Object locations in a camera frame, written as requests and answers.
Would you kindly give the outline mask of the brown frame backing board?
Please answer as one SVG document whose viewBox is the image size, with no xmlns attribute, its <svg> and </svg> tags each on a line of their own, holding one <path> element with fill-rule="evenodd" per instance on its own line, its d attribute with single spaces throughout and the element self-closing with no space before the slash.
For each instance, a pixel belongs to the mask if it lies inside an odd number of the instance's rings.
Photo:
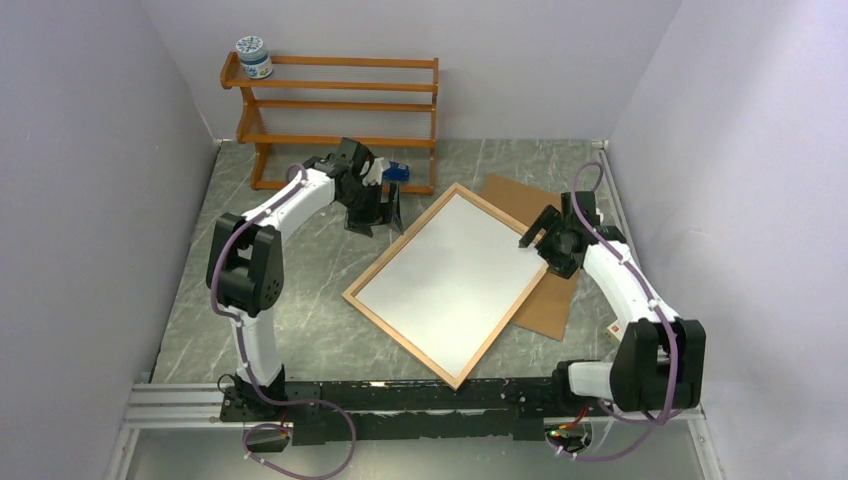
<svg viewBox="0 0 848 480">
<path fill-rule="evenodd" d="M 545 207 L 561 208 L 558 193 L 497 174 L 485 177 L 480 197 L 524 227 L 529 227 Z M 578 276 L 565 279 L 549 272 L 547 263 L 532 247 L 520 248 L 513 243 L 511 255 L 531 267 L 533 273 L 510 323 L 554 341 L 561 341 L 565 336 Z"/>
</svg>

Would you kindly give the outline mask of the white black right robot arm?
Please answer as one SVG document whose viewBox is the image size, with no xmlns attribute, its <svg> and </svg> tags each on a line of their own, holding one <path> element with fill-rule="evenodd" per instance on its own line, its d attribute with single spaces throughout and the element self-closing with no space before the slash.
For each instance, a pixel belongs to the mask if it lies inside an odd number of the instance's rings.
<svg viewBox="0 0 848 480">
<path fill-rule="evenodd" d="M 546 206 L 519 241 L 534 247 L 550 273 L 589 276 L 616 316 L 621 338 L 614 358 L 558 365 L 549 392 L 561 414 L 579 411 L 589 398 L 623 412 L 655 411 L 661 418 L 701 400 L 706 331 L 670 307 L 635 264 L 623 233 L 604 225 L 591 191 L 566 192 Z"/>
</svg>

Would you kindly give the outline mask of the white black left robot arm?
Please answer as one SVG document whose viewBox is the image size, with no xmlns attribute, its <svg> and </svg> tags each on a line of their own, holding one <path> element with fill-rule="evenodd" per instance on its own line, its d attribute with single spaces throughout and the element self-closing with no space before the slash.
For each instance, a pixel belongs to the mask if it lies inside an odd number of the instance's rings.
<svg viewBox="0 0 848 480">
<path fill-rule="evenodd" d="M 343 138 L 330 154 L 290 165 L 287 176 L 259 206 L 216 220 L 206 273 L 211 308 L 233 331 L 236 390 L 262 420 L 277 418 L 291 403 L 272 318 L 284 288 L 285 240 L 333 203 L 344 207 L 350 232 L 370 237 L 378 226 L 402 232 L 400 190 L 410 169 Z"/>
</svg>

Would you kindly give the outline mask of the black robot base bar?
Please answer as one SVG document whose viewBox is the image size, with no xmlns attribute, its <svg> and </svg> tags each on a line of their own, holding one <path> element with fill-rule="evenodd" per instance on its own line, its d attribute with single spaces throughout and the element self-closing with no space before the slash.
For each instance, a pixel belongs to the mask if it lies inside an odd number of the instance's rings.
<svg viewBox="0 0 848 480">
<path fill-rule="evenodd" d="M 541 441 L 559 426 L 574 432 L 601 414 L 594 401 L 565 396 L 556 372 L 549 377 L 472 379 L 458 389 L 441 380 L 285 380 L 288 406 L 242 397 L 235 380 L 218 389 L 223 423 L 281 425 L 283 440 L 295 446 L 351 438 Z"/>
</svg>

